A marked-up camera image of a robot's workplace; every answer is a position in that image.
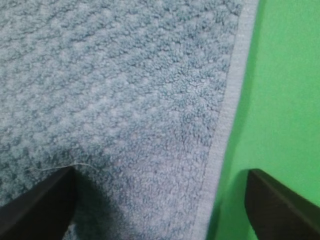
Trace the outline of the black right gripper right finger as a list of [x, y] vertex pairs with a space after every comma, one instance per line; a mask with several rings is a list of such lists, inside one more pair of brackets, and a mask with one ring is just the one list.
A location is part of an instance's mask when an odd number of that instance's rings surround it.
[[320, 238], [320, 207], [261, 169], [248, 171], [244, 206], [259, 240]]

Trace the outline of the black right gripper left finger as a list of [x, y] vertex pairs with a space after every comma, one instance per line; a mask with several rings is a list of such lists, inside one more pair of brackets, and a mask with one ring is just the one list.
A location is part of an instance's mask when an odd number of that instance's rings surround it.
[[61, 240], [77, 205], [76, 171], [59, 169], [0, 208], [2, 240]]

